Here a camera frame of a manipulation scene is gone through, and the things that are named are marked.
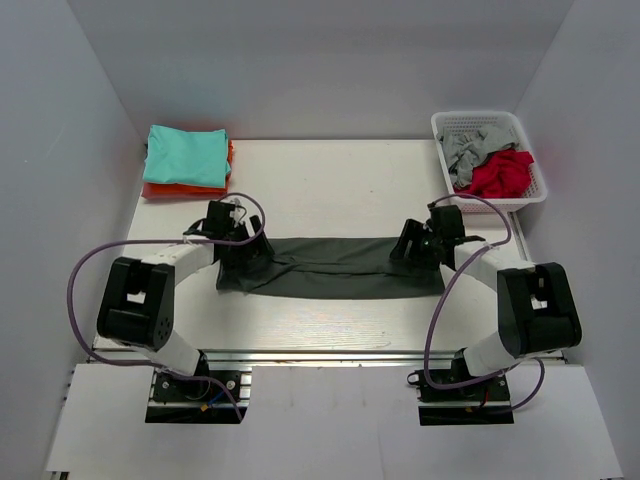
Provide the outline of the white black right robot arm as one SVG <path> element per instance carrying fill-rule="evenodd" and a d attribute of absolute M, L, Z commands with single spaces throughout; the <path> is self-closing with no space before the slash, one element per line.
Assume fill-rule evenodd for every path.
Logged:
<path fill-rule="evenodd" d="M 582 327 L 565 269 L 558 263 L 536 264 L 503 255 L 501 242 L 489 243 L 466 233 L 455 205 L 429 205 L 424 222 L 405 221 L 390 253 L 394 261 L 453 272 L 427 331 L 424 364 L 429 364 L 435 325 L 455 282 L 469 276 L 490 288 L 497 300 L 497 330 L 454 355 L 449 374 L 436 381 L 424 371 L 426 383 L 438 390 L 453 389 L 472 399 L 488 380 L 539 353 L 572 348 L 581 343 Z"/>

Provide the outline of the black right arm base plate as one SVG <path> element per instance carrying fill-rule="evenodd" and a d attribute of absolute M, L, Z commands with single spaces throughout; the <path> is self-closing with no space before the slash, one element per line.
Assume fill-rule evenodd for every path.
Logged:
<path fill-rule="evenodd" d="M 421 426 L 479 426 L 514 423 L 506 372 L 480 383 L 439 390 L 428 384 L 423 370 L 406 377 L 418 393 Z"/>

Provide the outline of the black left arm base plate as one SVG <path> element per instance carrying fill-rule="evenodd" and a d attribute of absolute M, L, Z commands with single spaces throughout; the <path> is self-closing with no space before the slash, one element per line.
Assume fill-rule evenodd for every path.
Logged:
<path fill-rule="evenodd" d="M 250 401 L 251 370 L 225 367 L 211 370 L 210 376 L 225 386 L 244 416 Z M 163 371 L 153 373 L 147 424 L 239 425 L 241 421 L 218 384 L 179 380 Z"/>

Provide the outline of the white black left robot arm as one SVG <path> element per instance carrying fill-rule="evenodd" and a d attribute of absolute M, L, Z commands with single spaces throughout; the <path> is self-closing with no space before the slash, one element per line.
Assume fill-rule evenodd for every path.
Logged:
<path fill-rule="evenodd" d="M 99 336 L 142 353 L 156 368 L 177 377 L 188 398 L 199 399 L 211 387 L 206 355 L 174 327 L 176 287 L 215 263 L 233 265 L 249 254 L 267 253 L 265 212 L 249 217 L 241 199 L 228 194 L 209 202 L 204 218 L 178 240 L 136 240 L 164 248 L 144 258 L 121 256 L 111 265 L 97 318 Z"/>

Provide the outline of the dark grey t-shirt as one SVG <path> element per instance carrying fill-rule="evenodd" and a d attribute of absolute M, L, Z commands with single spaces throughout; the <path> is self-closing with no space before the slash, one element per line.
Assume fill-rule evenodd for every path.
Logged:
<path fill-rule="evenodd" d="M 386 300 L 440 296 L 439 270 L 393 260 L 394 238 L 282 238 L 230 249 L 216 288 L 314 300 Z"/>

